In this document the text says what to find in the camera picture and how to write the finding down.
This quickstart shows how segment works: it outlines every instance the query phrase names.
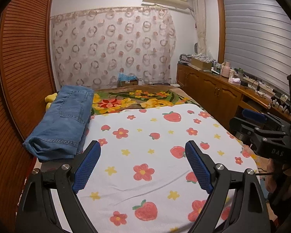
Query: tied curtain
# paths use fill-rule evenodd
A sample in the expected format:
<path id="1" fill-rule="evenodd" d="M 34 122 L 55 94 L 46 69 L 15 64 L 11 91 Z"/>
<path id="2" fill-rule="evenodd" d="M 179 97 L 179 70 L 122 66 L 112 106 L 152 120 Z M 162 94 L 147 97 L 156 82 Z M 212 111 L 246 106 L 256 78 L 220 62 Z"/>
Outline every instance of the tied curtain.
<path id="1" fill-rule="evenodd" d="M 205 0 L 192 0 L 197 32 L 197 52 L 206 54 L 206 7 Z"/>
<path id="2" fill-rule="evenodd" d="M 170 83 L 176 33 L 168 9 L 83 10 L 51 19 L 53 65 L 60 86 L 117 86 L 119 73 Z"/>

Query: louvered door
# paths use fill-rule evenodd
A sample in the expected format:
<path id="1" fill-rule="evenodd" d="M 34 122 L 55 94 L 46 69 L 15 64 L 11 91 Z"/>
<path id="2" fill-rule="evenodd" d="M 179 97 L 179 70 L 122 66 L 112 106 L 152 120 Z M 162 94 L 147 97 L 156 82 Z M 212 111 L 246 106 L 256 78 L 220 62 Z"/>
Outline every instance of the louvered door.
<path id="1" fill-rule="evenodd" d="M 0 221 L 15 212 L 34 162 L 22 146 L 55 91 L 49 58 L 51 0 L 12 0 L 0 18 Z"/>
<path id="2" fill-rule="evenodd" d="M 51 0 L 12 0 L 0 24 L 0 78 L 14 122 L 26 138 L 55 92 L 49 54 Z"/>

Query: blue gripper pad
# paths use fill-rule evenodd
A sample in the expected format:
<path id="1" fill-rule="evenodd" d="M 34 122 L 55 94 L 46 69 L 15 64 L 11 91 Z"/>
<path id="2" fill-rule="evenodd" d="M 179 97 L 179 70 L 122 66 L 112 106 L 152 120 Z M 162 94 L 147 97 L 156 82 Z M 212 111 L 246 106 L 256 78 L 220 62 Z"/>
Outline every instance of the blue gripper pad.
<path id="1" fill-rule="evenodd" d="M 208 194 L 212 193 L 213 186 L 211 184 L 210 172 L 203 163 L 200 156 L 195 151 L 191 142 L 185 144 L 185 156 L 198 180 L 201 189 L 207 191 Z"/>
<path id="2" fill-rule="evenodd" d="M 244 109 L 242 111 L 242 115 L 243 115 L 243 117 L 251 119 L 251 120 L 256 121 L 258 123 L 266 123 L 267 122 L 267 117 L 264 114 L 253 111 L 251 109 Z"/>
<path id="3" fill-rule="evenodd" d="M 94 145 L 92 146 L 91 150 L 89 151 L 89 153 L 86 155 L 86 157 L 82 161 L 79 168 L 75 172 L 72 190 L 76 194 L 78 193 L 79 190 L 82 190 L 85 188 L 85 185 L 88 182 L 88 179 L 90 175 L 92 174 L 94 167 L 97 164 L 97 161 L 100 157 L 100 153 L 101 153 L 101 147 L 100 147 L 100 144 L 96 141 Z"/>

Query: small wooden box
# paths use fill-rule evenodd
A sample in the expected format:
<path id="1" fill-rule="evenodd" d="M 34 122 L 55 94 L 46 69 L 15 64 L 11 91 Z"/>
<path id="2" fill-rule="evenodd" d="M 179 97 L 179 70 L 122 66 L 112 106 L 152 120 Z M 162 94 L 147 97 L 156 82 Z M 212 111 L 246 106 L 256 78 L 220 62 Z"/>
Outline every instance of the small wooden box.
<path id="1" fill-rule="evenodd" d="M 138 85 L 137 80 L 128 80 L 128 81 L 118 81 L 118 88 L 126 87 L 126 86 L 133 86 Z"/>
<path id="2" fill-rule="evenodd" d="M 192 58 L 191 64 L 193 66 L 196 66 L 196 67 L 202 69 L 202 70 L 211 70 L 211 67 L 212 67 L 212 63 L 202 62 L 202 61 L 194 59 L 194 58 Z"/>

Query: window blind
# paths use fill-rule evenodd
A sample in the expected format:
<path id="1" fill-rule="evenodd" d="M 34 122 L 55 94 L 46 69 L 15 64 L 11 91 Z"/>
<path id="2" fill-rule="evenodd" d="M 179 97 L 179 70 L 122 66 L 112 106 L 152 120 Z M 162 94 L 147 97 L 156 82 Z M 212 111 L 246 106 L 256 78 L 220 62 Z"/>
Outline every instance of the window blind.
<path id="1" fill-rule="evenodd" d="M 275 0 L 224 0 L 224 60 L 289 93 L 291 21 Z"/>

